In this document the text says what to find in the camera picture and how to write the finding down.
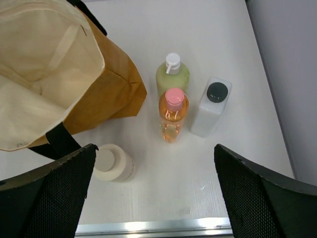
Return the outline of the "orange bottle pink cap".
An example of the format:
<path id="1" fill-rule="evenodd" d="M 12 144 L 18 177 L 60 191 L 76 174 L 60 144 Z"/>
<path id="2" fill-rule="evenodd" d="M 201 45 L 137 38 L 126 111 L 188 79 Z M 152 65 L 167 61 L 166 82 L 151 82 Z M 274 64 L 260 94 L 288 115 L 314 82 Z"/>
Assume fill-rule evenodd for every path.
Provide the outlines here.
<path id="1" fill-rule="evenodd" d="M 189 100 L 180 88 L 171 88 L 159 99 L 158 110 L 162 136 L 167 142 L 175 142 L 183 127 L 189 109 Z"/>

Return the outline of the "tan canvas tote bag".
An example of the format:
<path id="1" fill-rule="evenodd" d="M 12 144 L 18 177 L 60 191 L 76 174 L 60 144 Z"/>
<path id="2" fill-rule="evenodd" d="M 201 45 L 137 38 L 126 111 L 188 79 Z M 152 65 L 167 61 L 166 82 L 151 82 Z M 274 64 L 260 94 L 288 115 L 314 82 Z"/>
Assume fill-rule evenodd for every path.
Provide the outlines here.
<path id="1" fill-rule="evenodd" d="M 80 0 L 0 3 L 0 148 L 57 160 L 74 134 L 136 116 L 147 91 Z"/>

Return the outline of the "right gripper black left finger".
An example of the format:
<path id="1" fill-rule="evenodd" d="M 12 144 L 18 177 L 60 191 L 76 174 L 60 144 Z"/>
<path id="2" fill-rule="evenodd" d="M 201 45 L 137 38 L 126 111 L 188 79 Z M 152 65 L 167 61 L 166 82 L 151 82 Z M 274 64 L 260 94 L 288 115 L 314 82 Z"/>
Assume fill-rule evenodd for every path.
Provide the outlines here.
<path id="1" fill-rule="evenodd" d="M 87 197 L 97 146 L 0 182 L 2 238 L 73 238 Z"/>

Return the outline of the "green pump bottle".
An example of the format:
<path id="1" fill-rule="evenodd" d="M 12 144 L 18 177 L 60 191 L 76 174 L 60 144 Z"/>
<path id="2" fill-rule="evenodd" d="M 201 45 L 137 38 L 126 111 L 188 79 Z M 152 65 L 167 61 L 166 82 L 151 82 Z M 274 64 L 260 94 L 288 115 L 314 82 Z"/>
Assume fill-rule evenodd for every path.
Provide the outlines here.
<path id="1" fill-rule="evenodd" d="M 171 88 L 180 88 L 187 95 L 190 81 L 189 68 L 177 53 L 169 53 L 156 71 L 158 98 Z"/>

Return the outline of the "white bottle black cap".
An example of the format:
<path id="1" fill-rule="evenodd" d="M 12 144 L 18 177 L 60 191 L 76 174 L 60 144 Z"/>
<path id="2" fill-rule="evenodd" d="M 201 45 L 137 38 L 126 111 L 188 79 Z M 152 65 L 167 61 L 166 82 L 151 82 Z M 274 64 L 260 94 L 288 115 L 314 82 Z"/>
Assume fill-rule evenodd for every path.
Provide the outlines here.
<path id="1" fill-rule="evenodd" d="M 190 132 L 199 137 L 208 137 L 222 116 L 232 83 L 212 77 L 208 80 L 194 114 Z"/>

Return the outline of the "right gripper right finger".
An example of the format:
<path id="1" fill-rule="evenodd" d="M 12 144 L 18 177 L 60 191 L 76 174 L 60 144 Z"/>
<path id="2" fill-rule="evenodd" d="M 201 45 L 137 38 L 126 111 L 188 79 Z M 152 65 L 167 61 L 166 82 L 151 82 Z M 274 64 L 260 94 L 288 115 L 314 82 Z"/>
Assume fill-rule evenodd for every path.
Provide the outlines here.
<path id="1" fill-rule="evenodd" d="M 214 163 L 236 238 L 315 238 L 317 188 L 218 144 Z"/>

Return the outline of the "beige round bottle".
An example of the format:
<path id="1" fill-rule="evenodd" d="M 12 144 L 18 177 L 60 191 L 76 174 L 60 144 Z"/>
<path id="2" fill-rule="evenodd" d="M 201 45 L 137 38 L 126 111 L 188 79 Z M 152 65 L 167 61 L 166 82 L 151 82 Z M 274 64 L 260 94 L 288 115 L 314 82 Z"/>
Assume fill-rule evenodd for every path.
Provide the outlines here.
<path id="1" fill-rule="evenodd" d="M 98 148 L 93 176 L 101 181 L 124 182 L 135 170 L 134 161 L 119 146 L 105 144 Z"/>

